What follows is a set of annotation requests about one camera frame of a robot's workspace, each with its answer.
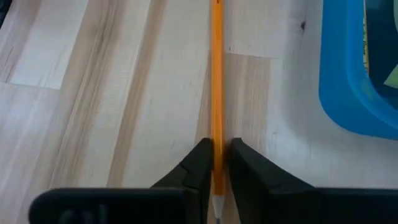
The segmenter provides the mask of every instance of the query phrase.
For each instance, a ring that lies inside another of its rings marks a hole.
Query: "wood grain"
[[[397,141],[322,110],[322,6],[226,1],[227,137],[316,186],[398,188]],[[56,187],[151,186],[209,136],[209,67],[208,1],[14,0],[0,29],[0,223],[27,223]],[[223,217],[239,223],[230,186]]]

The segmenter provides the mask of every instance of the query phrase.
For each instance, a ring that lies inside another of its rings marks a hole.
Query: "black clamp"
[[[57,189],[37,197],[31,224],[207,222],[213,149],[203,139],[149,189]]]

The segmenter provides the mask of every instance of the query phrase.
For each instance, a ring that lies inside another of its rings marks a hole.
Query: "black plastic jaw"
[[[229,175],[242,224],[398,223],[398,191],[315,188],[232,140]]]
[[[57,189],[37,197],[31,224],[207,222],[213,149],[203,139],[150,189]]]
[[[0,27],[6,18],[7,12],[11,6],[12,0],[0,0]]]

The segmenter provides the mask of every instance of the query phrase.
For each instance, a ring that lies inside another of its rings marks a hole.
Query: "clamp jaw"
[[[6,18],[7,12],[11,6],[12,0],[0,0],[0,27]]]
[[[242,224],[398,223],[398,190],[316,188],[233,139],[229,176]],[[203,139],[149,189],[58,189],[34,200],[31,224],[207,222],[213,150]]]
[[[229,175],[242,224],[398,223],[398,190],[313,187],[232,140]]]
[[[37,197],[31,224],[207,222],[213,148],[199,144],[149,189],[57,189]]]

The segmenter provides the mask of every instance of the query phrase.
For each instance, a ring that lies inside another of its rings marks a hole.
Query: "wooden surface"
[[[316,186],[398,188],[397,142],[321,108],[322,1],[225,1],[228,139]],[[1,224],[27,223],[47,189],[149,187],[209,136],[209,3],[14,0],[0,29]],[[223,223],[239,223],[231,192]]]

